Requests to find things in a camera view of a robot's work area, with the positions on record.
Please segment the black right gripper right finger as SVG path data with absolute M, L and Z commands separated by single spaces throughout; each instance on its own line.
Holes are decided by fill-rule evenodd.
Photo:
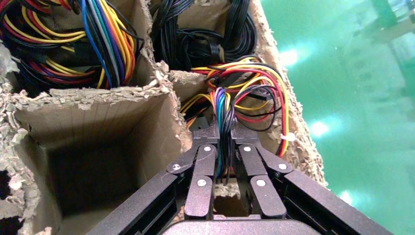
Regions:
M 321 235 L 389 235 L 373 221 L 287 161 L 266 150 L 256 132 L 232 128 L 234 170 L 263 219 L 291 219 Z

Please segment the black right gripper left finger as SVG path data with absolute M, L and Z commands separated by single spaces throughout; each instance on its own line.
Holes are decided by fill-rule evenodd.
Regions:
M 141 186 L 120 206 L 99 222 L 90 235 L 160 235 L 190 200 L 190 206 L 201 206 L 196 219 L 212 214 L 216 146 L 219 139 L 216 124 L 193 133 L 192 147 L 174 159 Z

